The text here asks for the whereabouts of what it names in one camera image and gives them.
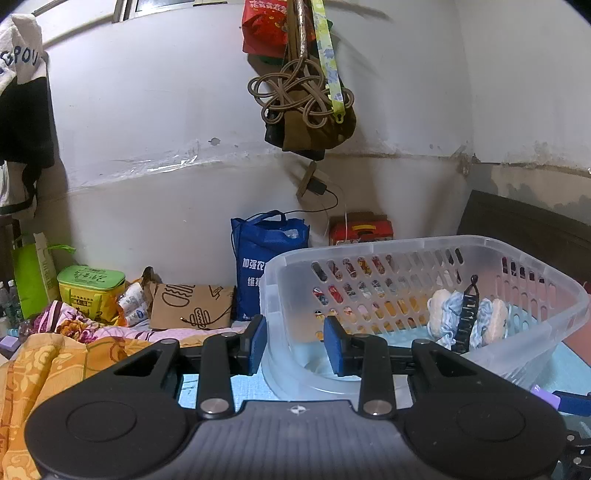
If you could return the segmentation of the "blue white scrunchie bundle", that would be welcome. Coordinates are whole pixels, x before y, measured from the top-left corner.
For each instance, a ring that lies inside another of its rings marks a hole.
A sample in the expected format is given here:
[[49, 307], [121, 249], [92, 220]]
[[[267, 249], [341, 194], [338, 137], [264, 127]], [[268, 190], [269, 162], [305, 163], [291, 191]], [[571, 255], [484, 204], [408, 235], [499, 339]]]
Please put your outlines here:
[[[437, 290], [428, 300], [428, 333], [438, 344], [451, 350], [456, 344], [464, 294], [447, 289]], [[509, 309], [500, 299], [480, 301], [476, 321], [469, 337], [469, 350], [476, 350], [508, 335]]]

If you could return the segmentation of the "black strap clip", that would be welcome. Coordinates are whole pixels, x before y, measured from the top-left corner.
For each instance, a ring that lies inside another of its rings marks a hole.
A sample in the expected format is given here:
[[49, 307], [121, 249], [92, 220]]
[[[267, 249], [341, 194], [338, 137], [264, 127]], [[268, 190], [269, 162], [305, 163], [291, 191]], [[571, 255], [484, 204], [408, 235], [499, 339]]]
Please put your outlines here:
[[477, 275], [472, 275], [470, 285], [463, 294], [459, 323], [454, 337], [455, 344], [452, 346], [452, 351], [458, 354], [465, 354], [470, 348], [470, 337], [478, 318], [480, 305], [478, 280]]

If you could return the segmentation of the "translucent white plastic basket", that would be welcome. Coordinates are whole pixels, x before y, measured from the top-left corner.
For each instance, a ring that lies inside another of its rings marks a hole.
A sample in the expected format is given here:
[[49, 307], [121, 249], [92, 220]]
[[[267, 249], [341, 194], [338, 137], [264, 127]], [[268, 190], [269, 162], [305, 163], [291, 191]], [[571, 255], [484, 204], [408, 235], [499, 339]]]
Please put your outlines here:
[[429, 337], [439, 290], [476, 285], [484, 300], [508, 310], [501, 340], [469, 359], [521, 387], [531, 386], [557, 345], [589, 318], [589, 298], [575, 280], [499, 240], [448, 236], [392, 240], [283, 253], [259, 282], [269, 326], [263, 377], [283, 400], [356, 399], [360, 381], [332, 371], [325, 319], [351, 334], [374, 334], [408, 347]]

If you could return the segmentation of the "brown paper burger bag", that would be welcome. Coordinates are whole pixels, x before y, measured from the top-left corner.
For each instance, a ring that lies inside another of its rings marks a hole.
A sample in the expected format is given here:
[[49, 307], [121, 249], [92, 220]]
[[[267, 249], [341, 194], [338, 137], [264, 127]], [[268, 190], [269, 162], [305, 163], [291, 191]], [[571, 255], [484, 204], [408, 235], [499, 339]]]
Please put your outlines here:
[[214, 330], [232, 322], [233, 287], [162, 283], [151, 266], [143, 270], [141, 284], [151, 329]]

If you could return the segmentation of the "pink floral quilt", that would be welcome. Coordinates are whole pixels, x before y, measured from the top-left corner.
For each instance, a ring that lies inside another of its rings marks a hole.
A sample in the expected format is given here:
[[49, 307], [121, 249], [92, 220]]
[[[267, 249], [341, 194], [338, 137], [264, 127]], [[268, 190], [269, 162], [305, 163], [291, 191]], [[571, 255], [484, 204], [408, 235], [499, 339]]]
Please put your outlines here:
[[221, 333], [242, 333], [249, 322], [235, 322], [228, 328], [213, 330], [195, 330], [191, 328], [173, 328], [154, 330], [150, 328], [131, 328], [125, 326], [108, 326], [92, 321], [74, 307], [61, 301], [53, 301], [34, 321], [32, 332], [55, 333], [69, 337], [79, 343], [89, 344], [94, 341], [113, 337], [130, 340], [141, 340], [155, 343], [163, 339], [183, 341], [197, 337], [200, 341], [211, 335]]

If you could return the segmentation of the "orange floral blanket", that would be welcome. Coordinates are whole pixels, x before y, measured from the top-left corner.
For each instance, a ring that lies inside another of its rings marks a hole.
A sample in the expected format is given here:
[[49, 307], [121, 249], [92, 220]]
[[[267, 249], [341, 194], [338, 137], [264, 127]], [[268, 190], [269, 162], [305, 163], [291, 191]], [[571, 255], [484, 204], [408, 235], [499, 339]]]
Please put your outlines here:
[[198, 376], [178, 399], [132, 392], [114, 367], [155, 343], [107, 337], [81, 344], [30, 337], [1, 367], [4, 479], [143, 479], [157, 476], [212, 419], [195, 415]]

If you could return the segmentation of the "green paper shopping bag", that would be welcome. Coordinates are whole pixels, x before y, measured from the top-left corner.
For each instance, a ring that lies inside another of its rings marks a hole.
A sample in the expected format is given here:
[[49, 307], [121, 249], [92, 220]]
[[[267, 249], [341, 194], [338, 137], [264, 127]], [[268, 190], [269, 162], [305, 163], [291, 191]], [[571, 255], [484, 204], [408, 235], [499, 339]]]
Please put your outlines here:
[[23, 318], [31, 319], [60, 298], [52, 252], [73, 254], [76, 249], [67, 244], [49, 244], [44, 233], [23, 235], [19, 240], [23, 245], [14, 245], [12, 250], [14, 280]]

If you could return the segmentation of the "purple small box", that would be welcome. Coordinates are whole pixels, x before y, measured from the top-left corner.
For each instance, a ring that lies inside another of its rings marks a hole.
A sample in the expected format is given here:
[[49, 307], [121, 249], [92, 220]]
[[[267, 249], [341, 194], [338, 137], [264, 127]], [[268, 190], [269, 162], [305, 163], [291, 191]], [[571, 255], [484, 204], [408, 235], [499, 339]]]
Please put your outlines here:
[[0, 340], [0, 348], [3, 351], [15, 352], [20, 346], [20, 341], [17, 337], [5, 336]]

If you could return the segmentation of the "water bottles at left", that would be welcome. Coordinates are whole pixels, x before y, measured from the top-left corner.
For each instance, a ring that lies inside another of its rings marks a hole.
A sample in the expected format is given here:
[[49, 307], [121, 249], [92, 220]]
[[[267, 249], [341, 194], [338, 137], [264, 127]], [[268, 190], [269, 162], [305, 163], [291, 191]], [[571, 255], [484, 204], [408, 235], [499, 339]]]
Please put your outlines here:
[[11, 327], [18, 328], [23, 321], [20, 300], [18, 297], [16, 283], [13, 279], [7, 283], [1, 283], [1, 308], [8, 317]]

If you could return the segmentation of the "blue non-woven tote bag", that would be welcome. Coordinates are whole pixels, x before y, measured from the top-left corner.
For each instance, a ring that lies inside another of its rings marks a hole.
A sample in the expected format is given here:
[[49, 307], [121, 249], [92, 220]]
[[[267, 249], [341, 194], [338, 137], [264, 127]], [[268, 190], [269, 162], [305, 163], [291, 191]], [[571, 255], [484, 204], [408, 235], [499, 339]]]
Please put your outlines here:
[[249, 219], [232, 218], [230, 241], [235, 254], [235, 318], [246, 321], [260, 313], [259, 284], [266, 264], [285, 252], [308, 247], [310, 226], [279, 210]]

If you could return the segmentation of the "red gift box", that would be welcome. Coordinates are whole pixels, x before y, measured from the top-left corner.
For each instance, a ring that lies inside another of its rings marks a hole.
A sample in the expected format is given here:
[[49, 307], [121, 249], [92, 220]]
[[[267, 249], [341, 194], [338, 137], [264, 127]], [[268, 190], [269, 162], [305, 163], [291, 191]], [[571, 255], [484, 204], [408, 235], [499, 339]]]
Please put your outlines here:
[[394, 239], [393, 224], [387, 215], [352, 212], [329, 219], [329, 244], [349, 244]]

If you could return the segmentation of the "black white hanging garment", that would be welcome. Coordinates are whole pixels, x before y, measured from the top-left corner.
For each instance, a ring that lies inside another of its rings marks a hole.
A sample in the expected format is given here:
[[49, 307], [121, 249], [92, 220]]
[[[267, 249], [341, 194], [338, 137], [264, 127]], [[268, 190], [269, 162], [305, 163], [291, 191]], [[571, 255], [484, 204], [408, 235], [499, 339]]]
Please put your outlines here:
[[1, 23], [3, 216], [35, 209], [37, 182], [56, 152], [41, 28], [30, 14], [12, 14]]

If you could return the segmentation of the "brown hanging bag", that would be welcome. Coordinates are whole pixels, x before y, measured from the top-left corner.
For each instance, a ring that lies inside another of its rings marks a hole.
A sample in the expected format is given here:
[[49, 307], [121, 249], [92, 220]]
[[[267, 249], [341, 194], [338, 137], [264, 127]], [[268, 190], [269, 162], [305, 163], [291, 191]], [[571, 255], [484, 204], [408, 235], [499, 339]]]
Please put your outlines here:
[[355, 95], [339, 75], [325, 3], [309, 2], [315, 42], [307, 46], [300, 17], [297, 48], [290, 48], [290, 57], [282, 60], [259, 57], [271, 63], [271, 70], [249, 80], [247, 90], [259, 105], [266, 143], [321, 161], [325, 152], [353, 136]]

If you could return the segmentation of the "red hanging bag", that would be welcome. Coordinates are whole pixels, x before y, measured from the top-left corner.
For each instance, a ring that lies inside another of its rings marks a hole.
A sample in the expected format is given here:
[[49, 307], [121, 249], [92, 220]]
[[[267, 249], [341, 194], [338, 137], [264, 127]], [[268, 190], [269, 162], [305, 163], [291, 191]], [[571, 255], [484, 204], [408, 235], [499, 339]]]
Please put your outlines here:
[[315, 42], [315, 27], [308, 1], [245, 1], [242, 12], [242, 51], [273, 60], [290, 57], [297, 48], [300, 33], [297, 26], [304, 18], [307, 46]]

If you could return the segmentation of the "black wall charger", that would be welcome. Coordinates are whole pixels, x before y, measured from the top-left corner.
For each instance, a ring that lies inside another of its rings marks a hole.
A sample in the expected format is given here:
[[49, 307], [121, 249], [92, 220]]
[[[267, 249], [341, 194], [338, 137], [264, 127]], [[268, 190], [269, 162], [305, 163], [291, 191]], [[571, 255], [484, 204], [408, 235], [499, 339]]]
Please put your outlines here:
[[305, 187], [305, 189], [311, 193], [314, 193], [315, 195], [322, 196], [325, 194], [325, 192], [327, 192], [328, 186], [325, 184], [325, 182], [322, 182], [322, 180], [311, 177], [311, 179], [308, 180], [308, 185]]

